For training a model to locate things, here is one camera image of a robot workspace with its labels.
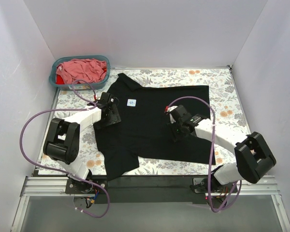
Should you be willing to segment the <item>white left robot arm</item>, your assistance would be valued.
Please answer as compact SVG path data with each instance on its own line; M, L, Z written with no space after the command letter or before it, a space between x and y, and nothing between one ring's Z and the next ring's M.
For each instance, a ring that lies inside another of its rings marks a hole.
M58 162L69 176L78 179L76 187L82 193L93 189L91 171L78 157L80 149L80 133L91 126L96 129L111 126L121 122L117 109L119 100L112 94L103 92L101 97L90 103L86 109L66 118L51 120L43 153Z

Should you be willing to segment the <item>black t-shirt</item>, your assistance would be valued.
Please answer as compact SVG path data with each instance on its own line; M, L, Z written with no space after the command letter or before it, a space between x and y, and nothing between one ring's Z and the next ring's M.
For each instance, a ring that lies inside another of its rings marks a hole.
M120 123L94 127L98 150L104 155L108 180L139 167L138 158L208 164L211 143L188 136L174 142L164 110L177 98L193 116L210 117L209 108L192 97L209 100L208 86L143 87L124 73L118 74L108 93L118 98Z

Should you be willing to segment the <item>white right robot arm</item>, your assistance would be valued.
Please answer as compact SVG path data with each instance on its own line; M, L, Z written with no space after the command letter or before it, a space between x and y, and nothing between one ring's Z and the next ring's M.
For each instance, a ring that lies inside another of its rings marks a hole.
M184 106L166 107L175 140L189 135L214 142L235 156L235 162L223 164L211 171L211 176L193 187L198 191L220 192L227 185L245 180L256 184L275 165L276 159L264 137L258 133L244 134L230 130L200 114L192 116Z

